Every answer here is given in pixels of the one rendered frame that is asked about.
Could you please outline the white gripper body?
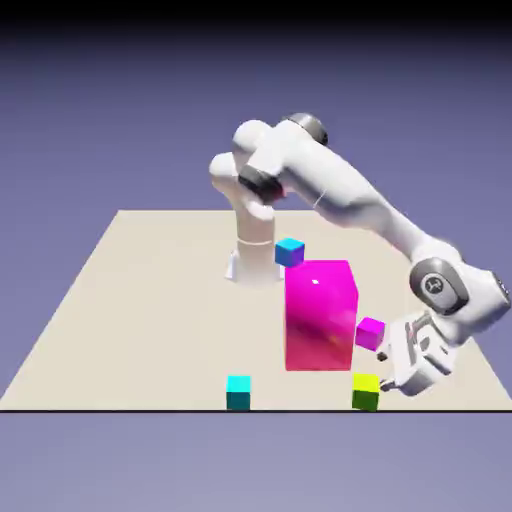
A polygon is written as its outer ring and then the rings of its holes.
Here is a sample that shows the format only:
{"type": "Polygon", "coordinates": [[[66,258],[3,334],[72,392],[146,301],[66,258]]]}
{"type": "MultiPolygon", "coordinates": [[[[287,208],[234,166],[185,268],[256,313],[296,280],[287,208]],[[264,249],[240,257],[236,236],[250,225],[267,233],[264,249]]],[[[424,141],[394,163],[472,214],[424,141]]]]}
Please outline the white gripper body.
{"type": "Polygon", "coordinates": [[[393,322],[386,334],[390,389],[413,397],[452,373],[455,349],[434,324],[431,314],[408,315],[393,322]]]}

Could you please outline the large pink box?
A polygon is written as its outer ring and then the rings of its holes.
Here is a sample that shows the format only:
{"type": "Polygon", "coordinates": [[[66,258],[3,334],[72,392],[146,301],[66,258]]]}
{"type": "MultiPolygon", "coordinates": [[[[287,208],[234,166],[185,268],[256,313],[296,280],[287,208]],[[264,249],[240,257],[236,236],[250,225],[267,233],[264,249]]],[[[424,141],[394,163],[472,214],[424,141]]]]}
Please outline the large pink box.
{"type": "Polygon", "coordinates": [[[359,292],[346,260],[306,260],[285,270],[285,368],[348,371],[359,292]]]}

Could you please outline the small yellow cube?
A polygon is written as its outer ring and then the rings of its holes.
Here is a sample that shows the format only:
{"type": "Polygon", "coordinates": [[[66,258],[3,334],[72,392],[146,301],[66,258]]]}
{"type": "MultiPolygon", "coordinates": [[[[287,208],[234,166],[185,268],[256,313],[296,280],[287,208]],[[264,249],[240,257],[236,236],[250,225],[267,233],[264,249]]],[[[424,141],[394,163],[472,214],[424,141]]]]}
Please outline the small yellow cube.
{"type": "Polygon", "coordinates": [[[352,380],[352,408],[375,412],[379,403],[379,377],[375,374],[354,373],[352,380]]]}

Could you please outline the small blue cube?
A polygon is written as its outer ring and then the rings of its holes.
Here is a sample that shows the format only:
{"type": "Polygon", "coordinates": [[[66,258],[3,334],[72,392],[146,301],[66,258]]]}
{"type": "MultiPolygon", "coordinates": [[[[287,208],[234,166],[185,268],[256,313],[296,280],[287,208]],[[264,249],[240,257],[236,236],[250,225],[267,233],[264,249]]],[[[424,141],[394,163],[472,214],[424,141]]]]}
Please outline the small blue cube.
{"type": "Polygon", "coordinates": [[[294,267],[304,261],[305,243],[294,239],[285,238],[275,245],[275,262],[283,267],[294,267]]]}

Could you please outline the small magenta cube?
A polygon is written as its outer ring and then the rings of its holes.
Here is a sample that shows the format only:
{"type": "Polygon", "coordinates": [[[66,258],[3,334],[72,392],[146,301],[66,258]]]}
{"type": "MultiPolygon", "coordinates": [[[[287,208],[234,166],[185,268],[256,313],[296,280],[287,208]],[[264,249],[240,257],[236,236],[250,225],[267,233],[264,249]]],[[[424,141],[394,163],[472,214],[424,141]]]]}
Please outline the small magenta cube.
{"type": "Polygon", "coordinates": [[[356,328],[355,345],[376,352],[380,347],[386,324],[371,317],[364,317],[356,328]]]}

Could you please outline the small cyan cube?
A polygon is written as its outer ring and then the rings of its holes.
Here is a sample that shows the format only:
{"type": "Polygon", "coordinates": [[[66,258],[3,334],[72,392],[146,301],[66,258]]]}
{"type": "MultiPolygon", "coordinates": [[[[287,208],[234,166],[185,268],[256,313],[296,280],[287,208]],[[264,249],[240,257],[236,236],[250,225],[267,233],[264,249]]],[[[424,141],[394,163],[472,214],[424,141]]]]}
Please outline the small cyan cube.
{"type": "Polygon", "coordinates": [[[226,381],[226,409],[249,411],[251,408],[251,377],[229,375],[226,381]]]}

